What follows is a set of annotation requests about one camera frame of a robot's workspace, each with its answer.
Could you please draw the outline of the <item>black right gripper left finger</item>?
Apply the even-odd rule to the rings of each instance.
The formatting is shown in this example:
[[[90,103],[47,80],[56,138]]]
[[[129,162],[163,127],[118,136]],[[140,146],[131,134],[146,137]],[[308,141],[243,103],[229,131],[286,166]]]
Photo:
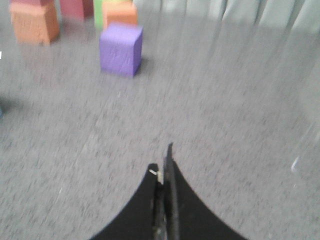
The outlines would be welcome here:
[[[164,240],[165,210],[159,167],[148,165],[145,175],[128,203],[92,240]]]

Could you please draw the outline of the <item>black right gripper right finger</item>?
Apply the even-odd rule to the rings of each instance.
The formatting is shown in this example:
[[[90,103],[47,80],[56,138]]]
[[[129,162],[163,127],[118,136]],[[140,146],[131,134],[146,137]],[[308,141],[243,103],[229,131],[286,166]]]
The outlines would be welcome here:
[[[244,240],[198,197],[173,158],[168,145],[163,165],[164,210],[169,240]]]

